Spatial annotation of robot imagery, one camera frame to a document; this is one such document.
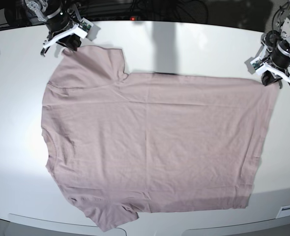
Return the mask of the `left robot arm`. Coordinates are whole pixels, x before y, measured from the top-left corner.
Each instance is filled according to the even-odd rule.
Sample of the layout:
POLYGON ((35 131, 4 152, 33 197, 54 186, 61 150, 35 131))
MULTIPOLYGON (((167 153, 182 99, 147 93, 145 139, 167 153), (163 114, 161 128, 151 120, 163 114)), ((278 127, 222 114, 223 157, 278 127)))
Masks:
POLYGON ((272 18, 272 29, 261 39, 262 50, 250 61, 264 86, 285 81, 290 86, 290 0, 272 18))

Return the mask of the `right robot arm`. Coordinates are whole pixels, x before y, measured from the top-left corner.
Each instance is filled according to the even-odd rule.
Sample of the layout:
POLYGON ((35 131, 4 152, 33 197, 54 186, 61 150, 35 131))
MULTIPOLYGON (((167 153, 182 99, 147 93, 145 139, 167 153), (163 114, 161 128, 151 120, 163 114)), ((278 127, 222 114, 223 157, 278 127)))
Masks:
POLYGON ((54 44, 77 51, 91 26, 81 18, 75 3, 70 4, 66 0, 27 0, 25 3, 49 30, 41 56, 45 56, 54 44))

